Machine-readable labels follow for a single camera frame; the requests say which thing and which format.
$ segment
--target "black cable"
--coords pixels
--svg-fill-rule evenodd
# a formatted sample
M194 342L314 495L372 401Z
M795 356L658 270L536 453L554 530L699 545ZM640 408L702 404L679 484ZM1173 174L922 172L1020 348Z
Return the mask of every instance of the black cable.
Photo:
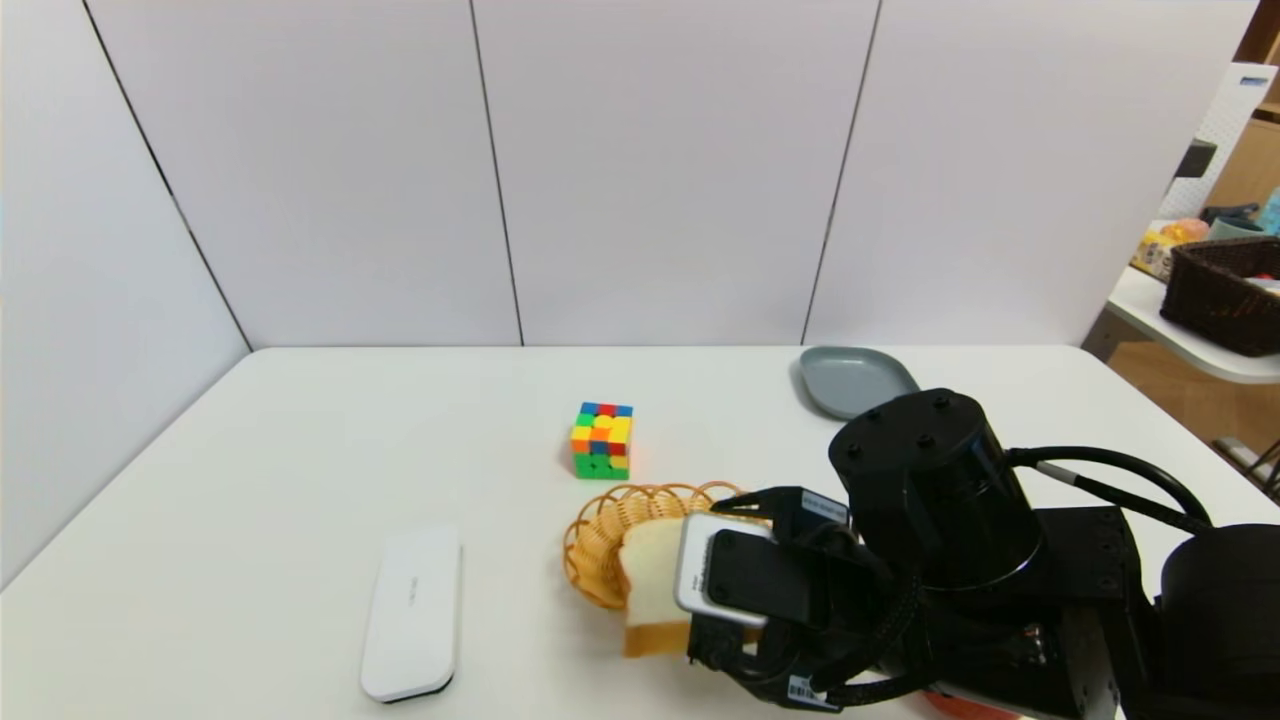
M1164 505L1147 500L1139 495L1133 495L1132 492L1125 492L1120 488L1114 488L1108 484L1100 483L1093 478L1085 478L1084 475L1076 475L1075 487L1083 489L1084 492L1092 495L1093 497L1102 498L1111 505L1117 505L1125 510L1133 510L1134 512L1140 512L1153 520L1160 520L1166 525L1172 525L1179 530L1188 532L1193 536L1201 533L1207 533L1213 529L1213 525L1197 520L1190 515L1184 515L1172 507L1165 507Z
M923 583L916 571L900 573L899 578L897 592L890 601L888 610L867 634L867 642L831 665L815 670L809 679L809 687L814 692L827 692L849 678L870 669L888 651L890 646L906 632L911 620L915 619Z
M1192 495L1192 491L1187 489L1187 486L1178 482L1178 478L1170 475L1165 470L1161 470L1146 460L1134 457L1133 455L1125 455L1124 452L1116 452L1114 450L1103 450L1101 447L1084 446L1011 448L1005 451L1005 455L1009 459L1009 464L1015 468L1034 468L1037 462L1051 460L1083 460L1085 462L1100 462L1102 465L1120 468L1121 470L1128 470L1146 480L1149 480L1152 484L1169 493L1169 496L1172 497L1192 518L1202 523L1207 523L1208 525L1213 524L1213 520L1208 516L1208 511L1206 511L1199 500Z
M856 707L859 705L884 702L886 700L902 697L915 691L923 691L937 683L941 676L942 671L937 665L927 665L887 680L841 685L827 693L827 703L838 707Z
M1007 651L1000 643L982 647L973 647L937 659L923 667L909 670L896 678L876 680L872 683L858 683L840 685L827 692L826 701L838 707L856 707L859 705L873 705L902 697L915 691L923 691L942 679L942 675L960 666L969 669L1007 664L1010 661Z

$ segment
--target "white wall panel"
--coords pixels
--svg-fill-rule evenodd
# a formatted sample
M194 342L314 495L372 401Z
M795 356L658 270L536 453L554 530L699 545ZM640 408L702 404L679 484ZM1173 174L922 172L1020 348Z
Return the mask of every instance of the white wall panel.
M84 8L4 14L8 583L248 348Z
M800 341L876 0L476 0L525 341Z
M1083 340L1254 5L884 0L806 342Z
M90 0L255 347L517 343L467 0Z

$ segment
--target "wicker basket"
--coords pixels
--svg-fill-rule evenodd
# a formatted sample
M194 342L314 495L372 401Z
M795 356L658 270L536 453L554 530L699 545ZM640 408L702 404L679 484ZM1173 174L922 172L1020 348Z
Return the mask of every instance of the wicker basket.
M1280 278L1280 238L1178 246L1160 314L1248 357L1280 352L1280 296L1244 279L1262 273Z
M621 484L582 506L564 530L564 575L586 600L622 610L627 596L618 573L618 547L627 529L657 518L684 518L717 500L741 495L730 483L703 487Z

